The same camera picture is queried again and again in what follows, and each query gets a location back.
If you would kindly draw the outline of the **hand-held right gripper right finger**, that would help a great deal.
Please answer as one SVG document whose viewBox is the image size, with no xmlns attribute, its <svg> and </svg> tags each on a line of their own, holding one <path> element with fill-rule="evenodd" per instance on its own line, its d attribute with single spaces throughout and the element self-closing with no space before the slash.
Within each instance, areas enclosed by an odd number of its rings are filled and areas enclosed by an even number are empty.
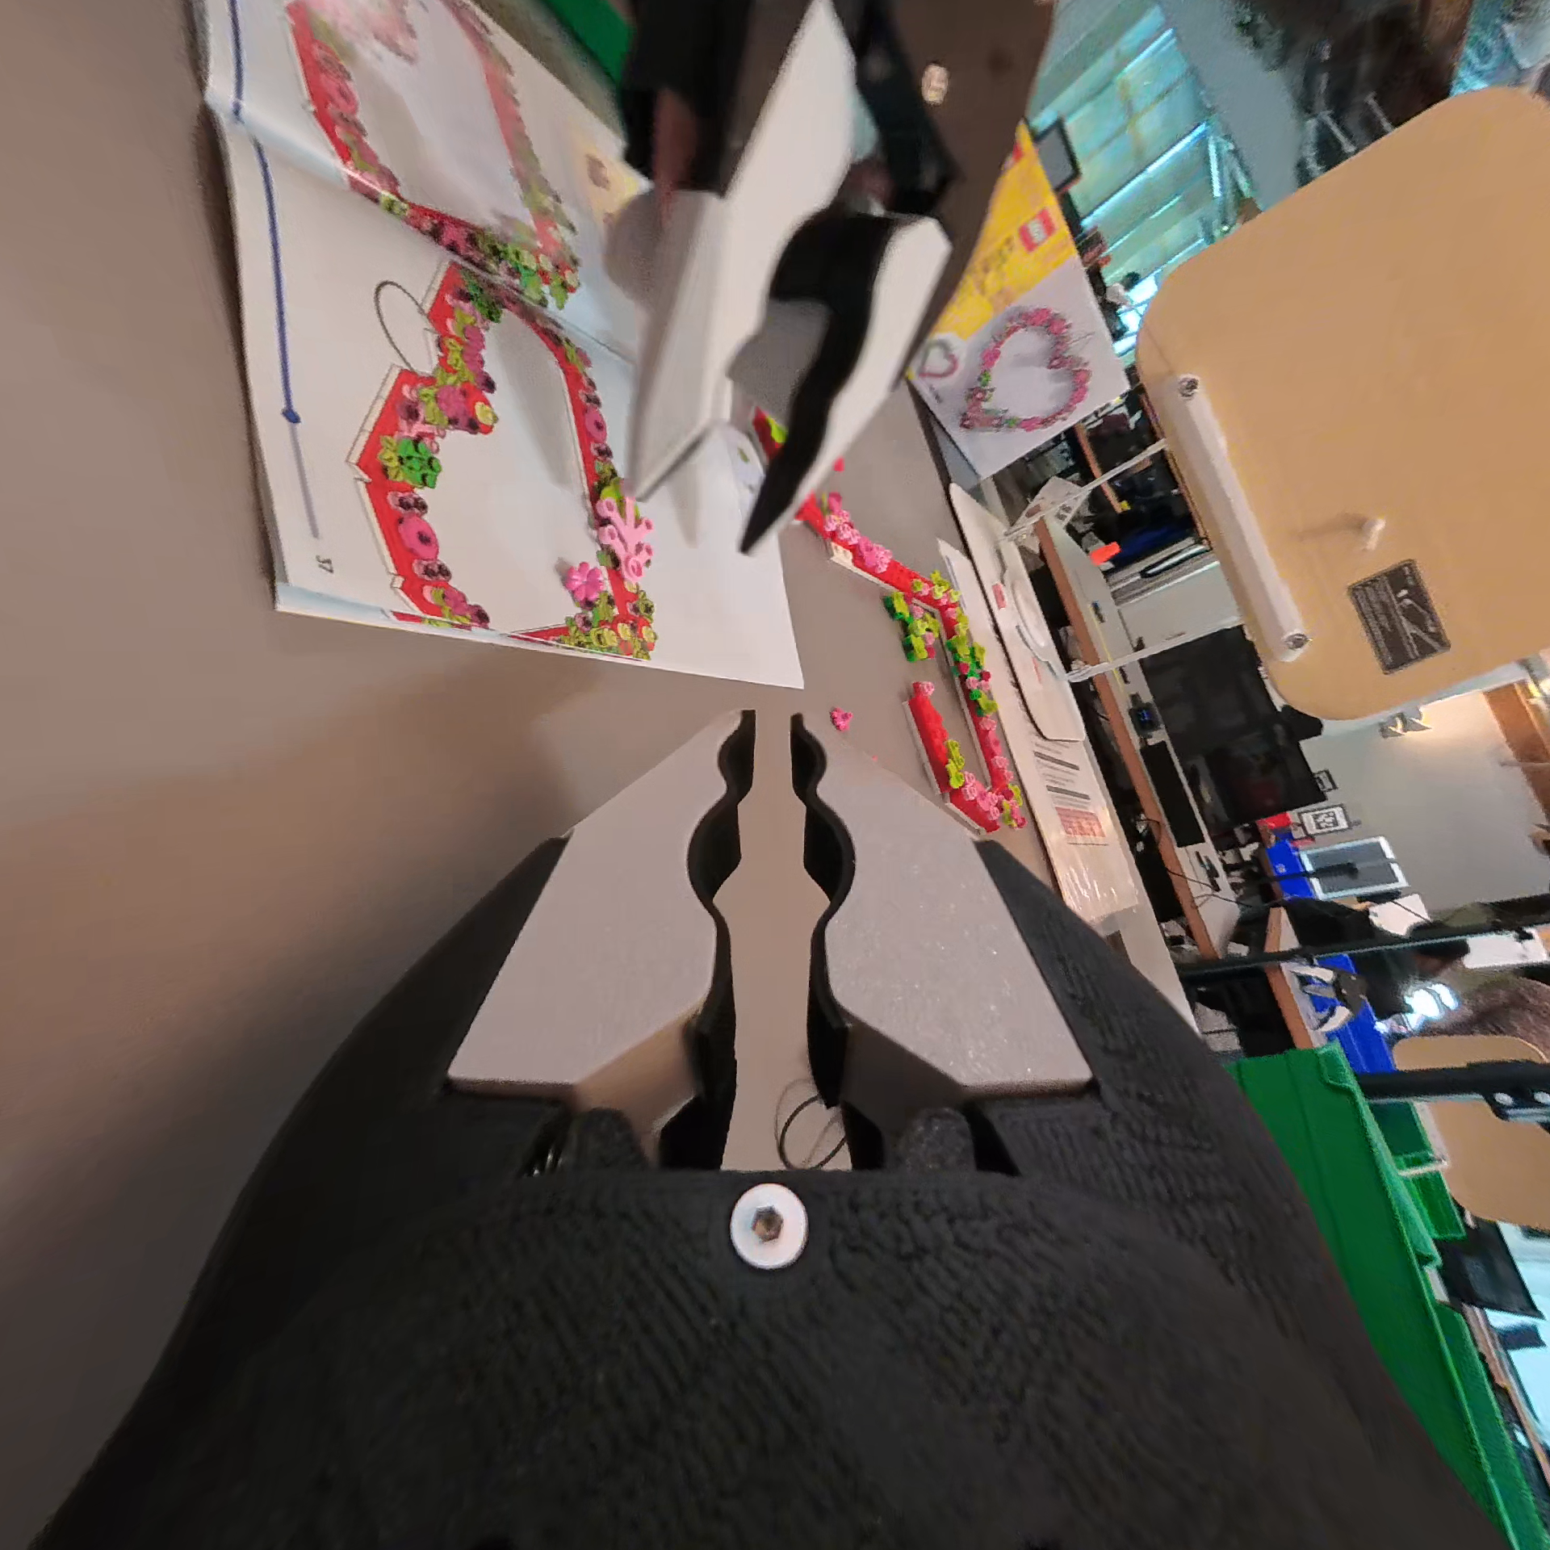
<svg viewBox="0 0 1550 1550">
<path fill-rule="evenodd" d="M 825 897 L 806 1058 L 845 1165 L 880 1170 L 924 1111 L 1087 1093 L 1091 1063 L 993 875 L 1009 862 L 1031 881 L 1015 857 L 799 714 L 788 748 Z"/>
</svg>

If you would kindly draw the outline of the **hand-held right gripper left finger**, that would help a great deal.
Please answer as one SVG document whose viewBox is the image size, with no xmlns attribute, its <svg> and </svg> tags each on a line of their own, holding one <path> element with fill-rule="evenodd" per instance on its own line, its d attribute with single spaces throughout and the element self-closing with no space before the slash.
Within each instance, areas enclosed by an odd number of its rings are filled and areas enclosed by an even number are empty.
<svg viewBox="0 0 1550 1550">
<path fill-rule="evenodd" d="M 576 823 L 458 1047 L 482 1098 L 613 1111 L 659 1163 L 720 1170 L 738 1087 L 731 930 L 757 716 L 734 711 Z"/>
</svg>

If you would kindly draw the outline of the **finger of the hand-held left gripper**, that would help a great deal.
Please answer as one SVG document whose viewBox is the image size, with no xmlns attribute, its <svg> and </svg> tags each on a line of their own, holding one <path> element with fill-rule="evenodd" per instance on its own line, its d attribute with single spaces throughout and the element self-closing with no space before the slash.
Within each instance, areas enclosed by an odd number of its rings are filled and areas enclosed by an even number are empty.
<svg viewBox="0 0 1550 1550">
<path fill-rule="evenodd" d="M 740 552 L 793 519 L 893 393 L 950 242 L 936 220 L 830 209 L 786 244 L 736 386 L 784 441 L 768 458 Z"/>
<path fill-rule="evenodd" d="M 799 502 L 865 427 L 865 220 L 847 4 L 633 4 L 618 85 L 648 187 L 613 222 L 642 340 L 629 491 L 664 488 L 742 395 L 784 427 L 762 502 Z"/>
</svg>

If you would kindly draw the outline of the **yellow lego set box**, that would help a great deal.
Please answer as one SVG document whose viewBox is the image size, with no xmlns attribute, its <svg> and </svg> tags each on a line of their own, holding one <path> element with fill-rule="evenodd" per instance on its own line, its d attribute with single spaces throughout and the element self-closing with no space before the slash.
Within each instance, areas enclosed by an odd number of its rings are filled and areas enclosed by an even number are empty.
<svg viewBox="0 0 1550 1550">
<path fill-rule="evenodd" d="M 1026 124 L 908 381 L 976 482 L 1120 399 L 1120 364 Z"/>
</svg>

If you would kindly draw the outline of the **lego instruction booklet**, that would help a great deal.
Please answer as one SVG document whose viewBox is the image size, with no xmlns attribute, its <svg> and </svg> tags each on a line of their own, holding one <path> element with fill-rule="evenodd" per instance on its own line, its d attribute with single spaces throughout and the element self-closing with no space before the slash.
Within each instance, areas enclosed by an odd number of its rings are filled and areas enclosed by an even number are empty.
<svg viewBox="0 0 1550 1550">
<path fill-rule="evenodd" d="M 629 491 L 607 224 L 642 187 L 480 4 L 190 4 L 225 157 L 277 607 L 801 689 L 758 471 L 720 430 Z M 631 587 L 592 506 L 653 523 Z"/>
</svg>

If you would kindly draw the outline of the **printed sheet in plastic sleeve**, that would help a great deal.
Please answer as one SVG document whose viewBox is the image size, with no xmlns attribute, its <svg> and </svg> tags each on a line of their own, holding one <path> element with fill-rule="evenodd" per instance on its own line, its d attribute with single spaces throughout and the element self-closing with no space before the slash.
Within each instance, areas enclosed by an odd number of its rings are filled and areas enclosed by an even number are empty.
<svg viewBox="0 0 1550 1550">
<path fill-rule="evenodd" d="M 1057 892 L 1089 925 L 1139 903 L 1127 853 L 1118 840 L 1107 792 L 1085 742 L 1050 740 L 1030 714 L 1017 670 L 1030 661 L 1020 641 L 1008 648 L 998 631 L 1004 611 L 987 598 L 969 556 L 937 543 L 943 571 L 954 578 L 971 635 L 985 654 L 1004 757 L 1020 786 Z"/>
</svg>

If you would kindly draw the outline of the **thin black elastic loop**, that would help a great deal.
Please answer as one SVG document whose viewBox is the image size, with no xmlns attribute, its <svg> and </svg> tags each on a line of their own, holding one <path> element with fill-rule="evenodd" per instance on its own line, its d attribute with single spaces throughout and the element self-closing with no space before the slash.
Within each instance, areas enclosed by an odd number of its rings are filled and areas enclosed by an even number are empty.
<svg viewBox="0 0 1550 1550">
<path fill-rule="evenodd" d="M 773 1115 L 773 1143 L 790 1172 L 849 1168 L 843 1111 L 829 1104 L 812 1078 L 786 1085 Z"/>
</svg>

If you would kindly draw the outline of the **large window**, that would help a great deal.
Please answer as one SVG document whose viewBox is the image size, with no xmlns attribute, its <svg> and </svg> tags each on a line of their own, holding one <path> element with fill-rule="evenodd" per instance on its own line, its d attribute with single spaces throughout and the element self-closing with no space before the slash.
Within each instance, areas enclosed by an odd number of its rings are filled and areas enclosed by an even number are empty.
<svg viewBox="0 0 1550 1550">
<path fill-rule="evenodd" d="M 1078 176 L 1061 203 L 1107 273 L 1164 277 L 1253 198 L 1163 4 L 1057 4 L 1028 118 L 1063 130 Z"/>
</svg>

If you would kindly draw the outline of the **green plastic bin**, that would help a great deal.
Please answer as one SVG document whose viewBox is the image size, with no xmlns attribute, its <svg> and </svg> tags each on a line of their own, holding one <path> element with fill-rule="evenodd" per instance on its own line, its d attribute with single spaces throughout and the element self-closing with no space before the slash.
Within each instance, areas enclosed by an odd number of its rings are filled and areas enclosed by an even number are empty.
<svg viewBox="0 0 1550 1550">
<path fill-rule="evenodd" d="M 620 85 L 633 43 L 629 2 L 541 2 L 568 39 L 607 78 Z"/>
<path fill-rule="evenodd" d="M 1546 1482 L 1465 1309 L 1480 1244 L 1402 1106 L 1380 1119 L 1338 1045 L 1227 1065 L 1303 1189 L 1365 1333 L 1401 1395 L 1509 1547 L 1546 1549 Z"/>
</svg>

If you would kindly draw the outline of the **white rounded card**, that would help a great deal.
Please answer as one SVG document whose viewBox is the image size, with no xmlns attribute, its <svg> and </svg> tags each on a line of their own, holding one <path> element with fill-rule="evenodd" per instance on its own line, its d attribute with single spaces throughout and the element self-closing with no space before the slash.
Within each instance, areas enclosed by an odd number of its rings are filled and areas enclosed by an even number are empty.
<svg viewBox="0 0 1550 1550">
<path fill-rule="evenodd" d="M 952 482 L 947 497 L 1026 718 L 1048 744 L 1083 744 L 1087 731 L 1019 545 L 972 493 Z"/>
</svg>

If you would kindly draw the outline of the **long wooden edged desk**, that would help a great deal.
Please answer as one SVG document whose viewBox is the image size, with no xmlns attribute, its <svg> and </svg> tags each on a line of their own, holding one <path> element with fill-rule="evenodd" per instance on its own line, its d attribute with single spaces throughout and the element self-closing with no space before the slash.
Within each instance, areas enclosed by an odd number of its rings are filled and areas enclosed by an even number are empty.
<svg viewBox="0 0 1550 1550">
<path fill-rule="evenodd" d="M 1225 862 L 1210 842 L 1207 820 L 1192 796 L 1170 737 L 1163 731 L 1150 685 L 1137 659 L 1103 574 L 1063 528 L 1035 526 L 1041 595 L 1059 596 L 1052 630 L 1072 672 L 1091 670 L 1074 685 L 1078 707 L 1091 720 L 1094 751 L 1105 768 L 1116 812 L 1133 831 L 1137 873 L 1168 941 L 1175 975 L 1207 1043 L 1227 1054 L 1279 1054 L 1318 1048 L 1332 1032 L 1329 1019 L 1343 1006 L 1329 984 L 1297 973 L 1290 962 L 1249 965 L 1242 975 L 1192 980 L 1196 967 L 1240 964 L 1234 930 L 1242 906 Z"/>
</svg>

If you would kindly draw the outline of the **black monitor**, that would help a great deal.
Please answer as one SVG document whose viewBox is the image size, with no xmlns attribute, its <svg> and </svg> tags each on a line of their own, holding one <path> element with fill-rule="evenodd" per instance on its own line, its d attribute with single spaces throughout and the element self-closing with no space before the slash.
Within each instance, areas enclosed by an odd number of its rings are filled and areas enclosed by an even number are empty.
<svg viewBox="0 0 1550 1550">
<path fill-rule="evenodd" d="M 1273 700 L 1240 626 L 1157 652 L 1142 672 L 1214 840 L 1323 798 L 1305 757 L 1323 724 Z"/>
</svg>

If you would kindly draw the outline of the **white framed screen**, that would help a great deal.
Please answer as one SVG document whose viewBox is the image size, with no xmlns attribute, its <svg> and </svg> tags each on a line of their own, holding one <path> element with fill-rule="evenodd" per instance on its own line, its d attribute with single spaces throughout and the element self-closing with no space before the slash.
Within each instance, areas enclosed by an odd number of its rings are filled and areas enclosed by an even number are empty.
<svg viewBox="0 0 1550 1550">
<path fill-rule="evenodd" d="M 1301 862 L 1316 899 L 1401 895 L 1408 890 L 1406 875 L 1386 838 L 1312 846 L 1301 853 Z"/>
</svg>

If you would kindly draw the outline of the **plywood chair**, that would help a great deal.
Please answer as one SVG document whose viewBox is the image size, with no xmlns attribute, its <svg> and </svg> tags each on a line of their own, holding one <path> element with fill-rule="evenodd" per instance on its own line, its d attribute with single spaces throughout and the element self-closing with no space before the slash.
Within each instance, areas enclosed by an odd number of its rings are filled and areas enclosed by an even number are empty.
<svg viewBox="0 0 1550 1550">
<path fill-rule="evenodd" d="M 1546 1056 L 1504 1036 L 1402 1039 L 1391 1072 L 1356 1078 L 1369 1104 L 1408 1102 L 1441 1143 L 1441 1172 L 1463 1211 L 1548 1231 Z"/>
<path fill-rule="evenodd" d="M 1546 650 L 1548 107 L 1425 111 L 1183 264 L 1139 384 L 1277 692 L 1356 724 Z"/>
</svg>

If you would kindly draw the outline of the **red flowered lego heart frame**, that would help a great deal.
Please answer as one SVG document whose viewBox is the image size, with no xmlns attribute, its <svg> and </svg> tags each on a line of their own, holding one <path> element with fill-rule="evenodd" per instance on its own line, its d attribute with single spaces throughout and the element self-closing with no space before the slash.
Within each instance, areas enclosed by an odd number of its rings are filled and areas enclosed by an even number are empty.
<svg viewBox="0 0 1550 1550">
<path fill-rule="evenodd" d="M 995 676 L 954 578 L 917 572 L 864 536 L 834 491 L 808 497 L 797 521 L 832 563 L 880 589 L 906 663 L 937 670 L 912 681 L 904 714 L 941 803 L 985 836 L 1024 829 L 1030 812 L 1002 738 Z"/>
</svg>

